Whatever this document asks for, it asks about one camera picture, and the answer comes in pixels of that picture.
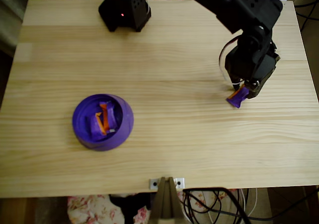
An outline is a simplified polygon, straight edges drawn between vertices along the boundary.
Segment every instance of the cable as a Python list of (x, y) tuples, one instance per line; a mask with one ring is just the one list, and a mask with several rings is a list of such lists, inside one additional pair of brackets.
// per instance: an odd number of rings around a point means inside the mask
[[(243, 196), (244, 211), (246, 211), (246, 203), (247, 203), (247, 201), (248, 201), (249, 189), (247, 189), (246, 198), (245, 198), (245, 196), (244, 196), (243, 190), (240, 189), (240, 191), (241, 191), (241, 194), (242, 194), (242, 196)], [(236, 224), (241, 224), (241, 223), (242, 223), (241, 220), (242, 220), (242, 219), (239, 218), (239, 219), (238, 219), (238, 222), (237, 222)]]
[(256, 188), (256, 198), (255, 198), (255, 204), (254, 204), (254, 207), (252, 208), (252, 210), (250, 211), (250, 213), (247, 215), (248, 217), (250, 217), (251, 213), (253, 213), (253, 211), (255, 210), (256, 208), (256, 205), (257, 205), (257, 198), (258, 198), (258, 192), (257, 192), (257, 188)]
[(185, 213), (185, 215), (186, 215), (186, 218), (188, 219), (188, 221), (189, 221), (190, 223), (193, 224), (194, 222), (190, 220), (190, 218), (189, 218), (190, 216), (188, 216), (187, 211), (186, 211), (186, 193), (185, 193), (185, 198), (184, 198), (183, 204), (184, 204), (184, 213)]
[[(202, 191), (202, 194), (203, 194), (203, 197), (204, 197), (204, 201), (205, 201), (205, 204), (207, 204), (207, 202), (206, 202), (206, 198), (205, 198), (205, 194), (204, 194), (204, 192)], [(214, 223), (214, 221), (213, 221), (213, 219), (211, 218), (211, 215), (210, 215), (210, 213), (208, 212), (208, 217), (209, 217), (209, 219), (210, 219), (210, 222), (213, 224)]]
[[(185, 209), (188, 208), (188, 205), (186, 205), (186, 202), (182, 202), (181, 200), (179, 200), (179, 201), (184, 205), (184, 208), (185, 208)], [(213, 208), (213, 207), (216, 205), (216, 203), (217, 203), (217, 198), (215, 199), (213, 205), (212, 205), (210, 208)], [(197, 211), (197, 210), (195, 210), (195, 209), (193, 209), (193, 211), (196, 212), (196, 213), (204, 214), (204, 213), (209, 212), (210, 209), (206, 209), (206, 210), (203, 211), (203, 212)]]
[(257, 188), (256, 188), (255, 204), (254, 204), (254, 207), (252, 208), (252, 210), (250, 211), (250, 213), (248, 214), (248, 216), (250, 216), (251, 213), (253, 213), (253, 211), (255, 210), (255, 208), (256, 208), (256, 206), (257, 206), (257, 200), (258, 200), (258, 191), (257, 191)]
[(298, 12), (296, 12), (296, 14), (297, 14), (298, 16), (301, 16), (301, 17), (304, 17), (304, 18), (308, 18), (309, 20), (319, 21), (319, 18), (308, 17), (308, 16), (305, 16), (305, 15), (300, 14), (300, 13), (298, 13)]
[[(239, 202), (239, 189), (237, 189), (237, 201)], [(236, 224), (236, 221), (237, 221), (237, 217), (235, 217), (234, 221), (233, 221), (233, 224)]]
[(307, 3), (307, 4), (302, 4), (302, 5), (295, 5), (295, 7), (305, 7), (305, 6), (311, 6), (311, 5), (314, 5), (318, 3), (317, 1), (313, 1), (313, 2), (310, 2), (310, 3)]
[[(277, 195), (279, 195), (280, 197), (282, 197), (284, 200), (286, 200), (288, 203), (290, 204), (294, 204), (292, 201), (290, 201), (289, 199), (287, 199), (284, 195), (282, 195), (280, 192), (277, 192), (274, 188), (268, 188), (268, 190), (271, 190), (273, 192), (275, 192)], [(300, 212), (305, 213), (302, 209), (300, 209), (299, 207), (296, 207), (296, 209), (298, 209)]]
[(189, 195), (187, 196), (187, 201), (188, 201), (188, 211), (191, 211), (191, 219), (194, 217), (195, 221), (197, 222), (197, 224), (199, 224), (197, 218), (195, 217), (195, 214), (194, 214), (194, 210), (191, 208), (191, 203), (190, 203), (190, 198), (189, 198)]
[[(191, 193), (191, 191), (222, 191), (222, 192), (225, 192), (229, 196), (229, 198), (232, 200), (232, 202), (236, 205), (236, 207), (238, 208), (239, 215), (236, 215), (234, 213), (225, 212), (225, 211), (222, 211), (222, 210), (219, 211), (219, 210), (216, 210), (216, 209), (213, 209), (213, 208), (209, 208), (201, 200), (199, 200), (197, 197), (195, 197)], [(191, 197), (193, 197), (196, 201), (198, 201), (198, 203), (200, 203), (203, 207), (209, 209), (212, 212), (228, 214), (228, 215), (231, 215), (231, 216), (234, 216), (234, 217), (236, 217), (236, 216), (242, 217), (245, 224), (251, 224), (251, 222), (248, 219), (246, 213), (244, 212), (244, 210), (242, 209), (240, 204), (237, 202), (237, 200), (234, 197), (234, 195), (226, 188), (193, 188), (193, 189), (184, 189), (183, 192), (188, 193)]]
[[(314, 11), (314, 9), (315, 9), (315, 7), (316, 7), (318, 1), (319, 1), (319, 0), (316, 0), (316, 3), (314, 4), (313, 8), (311, 9), (311, 11), (310, 11), (308, 17), (310, 17), (311, 14), (313, 13), (313, 11)], [(309, 18), (306, 18), (306, 19), (305, 19), (305, 21), (304, 21), (304, 23), (303, 23), (303, 25), (302, 25), (300, 31), (303, 31), (303, 29), (304, 29), (304, 27), (305, 27), (305, 24), (306, 24), (306, 22), (308, 21), (308, 19), (309, 19)]]
[[(183, 192), (189, 192), (191, 191), (212, 191), (212, 190), (220, 190), (223, 188), (201, 188), (201, 189), (185, 189), (183, 190)], [(265, 222), (265, 221), (272, 221), (278, 217), (281, 217), (283, 214), (285, 214), (286, 212), (290, 211), (291, 209), (295, 208), (298, 204), (304, 202), (305, 200), (307, 200), (309, 197), (311, 197), (312, 195), (316, 194), (319, 192), (319, 188), (315, 189), (313, 192), (309, 193), (307, 196), (305, 196), (304, 198), (301, 198), (299, 201), (295, 202), (294, 204), (292, 204), (291, 206), (289, 206), (288, 208), (284, 209), (282, 212), (270, 217), (270, 218), (255, 218), (255, 217), (248, 217), (245, 212), (243, 212), (243, 209), (241, 208), (241, 206), (238, 204), (236, 198), (232, 195), (231, 192), (226, 192), (228, 194), (228, 196), (230, 197), (230, 199), (234, 202), (234, 204), (239, 208), (239, 215), (238, 214), (234, 214), (234, 213), (230, 213), (230, 212), (225, 212), (225, 211), (219, 211), (219, 210), (215, 210), (215, 209), (211, 209), (208, 206), (206, 206), (204, 203), (202, 203), (197, 197), (195, 197), (193, 194), (189, 193), (190, 196), (192, 196), (196, 201), (198, 201), (199, 203), (202, 204), (202, 206), (204, 206), (205, 208), (209, 209), (210, 211), (214, 212), (214, 213), (221, 213), (221, 214), (225, 214), (225, 215), (230, 215), (233, 217), (243, 217), (244, 219), (244, 223), (246, 224), (251, 224), (249, 220), (254, 220), (254, 221), (261, 221), (261, 222)]]
[[(219, 210), (221, 211), (221, 200), (220, 200), (220, 198), (219, 198), (219, 191), (218, 191), (218, 194), (216, 194), (215, 191), (213, 191), (213, 193), (215, 194), (216, 198), (217, 198), (218, 201), (219, 201)], [(216, 222), (217, 222), (217, 220), (218, 220), (218, 218), (219, 218), (219, 215), (220, 215), (220, 213), (217, 214), (217, 217), (216, 217), (216, 219), (215, 219), (215, 221), (214, 221), (213, 224), (216, 224)]]
[[(228, 80), (227, 80), (227, 78), (226, 78), (226, 76), (225, 76), (225, 74), (224, 74), (224, 72), (223, 72), (223, 69), (221, 68), (221, 57), (222, 57), (222, 55), (224, 54), (224, 51), (225, 51), (225, 49), (227, 48), (227, 46), (229, 46), (230, 44), (232, 44), (232, 43), (234, 43), (235, 41), (237, 41), (240, 36), (241, 36), (241, 35), (236, 36), (236, 37), (234, 37), (233, 39), (231, 39), (229, 42), (227, 42), (226, 45), (223, 47), (223, 49), (221, 50), (221, 52), (220, 52), (220, 54), (219, 54), (218, 65), (219, 65), (220, 72), (221, 72), (221, 74), (223, 75), (225, 81), (228, 81)], [(241, 82), (242, 82), (242, 81), (240, 81), (240, 82), (238, 82), (238, 83), (232, 83), (232, 84), (233, 84), (233, 85), (239, 85)]]
[(244, 204), (244, 211), (246, 210), (246, 200), (245, 200), (245, 196), (244, 196), (244, 192), (242, 189), (240, 189), (241, 195), (243, 195), (243, 204)]

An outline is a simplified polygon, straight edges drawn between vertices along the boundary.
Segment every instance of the purple container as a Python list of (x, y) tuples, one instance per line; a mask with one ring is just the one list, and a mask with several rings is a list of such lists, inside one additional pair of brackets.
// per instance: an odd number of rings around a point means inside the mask
[[(95, 141), (91, 136), (88, 117), (101, 111), (100, 102), (109, 101), (115, 105), (114, 114), (119, 128), (116, 132), (107, 134), (104, 139)], [(129, 137), (133, 124), (134, 116), (129, 104), (118, 96), (107, 94), (93, 95), (84, 99), (75, 109), (72, 118), (73, 130), (80, 143), (97, 151), (106, 151), (121, 145)]]

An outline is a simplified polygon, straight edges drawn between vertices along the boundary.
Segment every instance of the purple wrapped candy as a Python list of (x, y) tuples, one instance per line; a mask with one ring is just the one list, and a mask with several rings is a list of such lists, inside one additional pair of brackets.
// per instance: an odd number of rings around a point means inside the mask
[(244, 85), (241, 86), (239, 90), (237, 90), (235, 93), (233, 93), (230, 97), (228, 97), (226, 100), (234, 107), (240, 108), (241, 103), (247, 99), (247, 96), (249, 94), (249, 89), (245, 87)]

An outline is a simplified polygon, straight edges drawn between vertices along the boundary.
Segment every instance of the wooden tabletop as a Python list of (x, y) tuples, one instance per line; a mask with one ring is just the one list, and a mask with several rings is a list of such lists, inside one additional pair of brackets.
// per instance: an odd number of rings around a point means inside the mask
[[(319, 105), (292, 2), (274, 28), (281, 60), (260, 94), (235, 109), (218, 69), (235, 35), (191, 0), (150, 1), (141, 33), (110, 33), (102, 0), (30, 0), (0, 113), (0, 197), (319, 184)], [(116, 149), (75, 138), (86, 97), (109, 93), (135, 124)]]

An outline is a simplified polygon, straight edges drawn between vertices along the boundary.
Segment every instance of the black cable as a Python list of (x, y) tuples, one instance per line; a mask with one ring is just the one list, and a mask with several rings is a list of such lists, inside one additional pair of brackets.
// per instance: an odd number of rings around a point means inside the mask
[[(219, 191), (218, 191), (218, 194), (216, 194), (215, 191), (213, 191), (213, 193), (215, 194), (216, 199), (218, 199), (218, 201), (219, 201), (219, 211), (221, 211), (221, 200), (219, 198)], [(216, 222), (219, 218), (219, 215), (220, 215), (220, 213), (217, 214), (217, 217), (216, 217), (215, 221), (213, 222), (213, 224), (216, 224)]]
[(307, 3), (307, 4), (302, 4), (302, 5), (295, 5), (295, 7), (305, 7), (305, 6), (311, 6), (311, 5), (314, 5), (318, 3), (317, 1), (313, 1), (313, 2), (310, 2), (310, 3)]
[[(239, 189), (237, 189), (237, 201), (239, 202)], [(235, 217), (234, 221), (233, 221), (233, 224), (236, 223), (236, 220), (237, 220), (237, 217)]]
[(191, 214), (192, 214), (192, 218), (194, 217), (194, 219), (195, 219), (195, 221), (197, 222), (197, 224), (199, 224), (197, 218), (195, 217), (194, 210), (191, 208), (191, 203), (190, 203), (189, 195), (187, 196), (187, 201), (188, 201), (188, 211), (189, 211), (189, 209), (190, 209)]
[(308, 17), (308, 16), (305, 16), (305, 15), (300, 14), (300, 13), (298, 13), (298, 12), (296, 12), (296, 14), (297, 14), (298, 16), (301, 16), (301, 17), (304, 17), (304, 18), (308, 18), (309, 20), (319, 21), (319, 18)]
[[(212, 191), (212, 190), (216, 190), (215, 188), (202, 188), (202, 189), (191, 189), (192, 191)], [(254, 221), (261, 221), (261, 222), (265, 222), (265, 221), (272, 221), (278, 217), (281, 217), (283, 214), (285, 214), (286, 212), (290, 211), (291, 209), (295, 208), (297, 205), (299, 205), (300, 203), (304, 202), (305, 200), (307, 200), (309, 197), (311, 197), (312, 195), (316, 194), (319, 192), (319, 188), (315, 189), (313, 192), (309, 193), (307, 196), (305, 196), (304, 198), (301, 198), (299, 201), (295, 202), (294, 204), (292, 204), (291, 206), (289, 206), (288, 208), (284, 209), (282, 212), (274, 215), (271, 218), (255, 218), (255, 217), (247, 217), (247, 215), (244, 213), (243, 215), (243, 219), (245, 223), (250, 224), (249, 220), (254, 220)], [(236, 199), (235, 197), (232, 195), (232, 193), (230, 193), (228, 191), (227, 194), (229, 195), (230, 199), (233, 201), (235, 200), (234, 204), (237, 205)], [(239, 209), (239, 213), (238, 214), (234, 214), (234, 213), (229, 213), (229, 212), (225, 212), (225, 211), (219, 211), (219, 210), (215, 210), (215, 209), (210, 209), (208, 206), (206, 206), (204, 203), (202, 203), (197, 197), (195, 197), (193, 194), (189, 193), (189, 195), (191, 197), (193, 197), (196, 201), (198, 201), (199, 203), (201, 203), (201, 205), (203, 205), (205, 208), (209, 209), (210, 211), (214, 212), (214, 213), (221, 213), (221, 214), (225, 214), (225, 215), (230, 215), (233, 217), (241, 217), (242, 213), (243, 213), (243, 209), (241, 208), (241, 206), (239, 205), (240, 209)]]
[[(277, 195), (279, 195), (280, 197), (282, 197), (284, 200), (286, 200), (288, 203), (290, 204), (294, 204), (292, 201), (288, 200), (287, 198), (285, 198), (284, 195), (282, 195), (280, 192), (277, 192), (274, 188), (268, 188), (268, 190), (272, 190), (273, 192), (275, 192)], [(296, 209), (298, 209), (300, 212), (305, 213), (303, 210), (301, 210), (299, 207), (296, 207)]]
[[(207, 205), (205, 205), (201, 200), (199, 200), (197, 197), (195, 197), (191, 191), (222, 191), (225, 192), (229, 198), (233, 201), (233, 203), (236, 205), (236, 207), (238, 208), (239, 211), (239, 215), (236, 215), (234, 213), (229, 213), (229, 212), (224, 212), (224, 211), (219, 211), (219, 210), (215, 210), (215, 209), (211, 209), (209, 208)], [(237, 202), (236, 198), (234, 197), (234, 195), (226, 188), (194, 188), (194, 189), (184, 189), (183, 192), (188, 193), (191, 197), (193, 197), (196, 201), (198, 201), (198, 203), (200, 203), (203, 207), (209, 209), (212, 212), (215, 213), (222, 213), (222, 214), (228, 214), (231, 216), (238, 216), (238, 217), (242, 217), (244, 220), (245, 224), (251, 224), (250, 220), (248, 219), (245, 211), (243, 210), (243, 208), (240, 206), (240, 204)]]
[[(182, 202), (181, 200), (179, 200), (179, 201), (184, 205), (184, 210), (185, 210), (186, 208), (188, 208), (188, 205), (186, 205), (186, 202)], [(213, 205), (212, 205), (210, 208), (213, 208), (213, 207), (216, 205), (216, 203), (217, 203), (217, 198), (215, 199)], [(208, 212), (209, 212), (209, 209), (206, 209), (206, 210), (203, 211), (203, 212), (197, 211), (197, 210), (195, 210), (195, 209), (193, 209), (193, 211), (196, 212), (196, 213), (204, 214), (204, 213), (208, 213)]]
[[(246, 193), (246, 197), (245, 197), (246, 206), (247, 206), (247, 203), (248, 203), (248, 195), (249, 195), (249, 189), (247, 188), (247, 193)], [(238, 220), (238, 222), (236, 224), (240, 224), (240, 223), (241, 223), (241, 218), (239, 218), (239, 220)]]
[[(311, 9), (311, 11), (310, 11), (308, 17), (310, 17), (311, 14), (313, 13), (313, 11), (314, 11), (314, 9), (315, 9), (315, 7), (316, 7), (318, 1), (319, 1), (319, 0), (316, 0), (316, 3), (313, 5), (313, 8)], [(300, 31), (303, 31), (303, 29), (304, 29), (304, 27), (305, 27), (305, 24), (306, 24), (306, 22), (308, 21), (308, 19), (309, 19), (309, 18), (306, 18), (306, 19), (305, 19), (305, 21), (304, 21), (304, 23), (303, 23), (303, 25), (302, 25)]]
[(187, 214), (187, 211), (186, 211), (186, 193), (185, 193), (185, 198), (184, 198), (183, 204), (184, 204), (184, 212), (185, 212), (185, 215), (186, 215), (186, 216), (188, 217), (188, 219), (190, 220), (190, 215), (188, 215), (188, 214)]

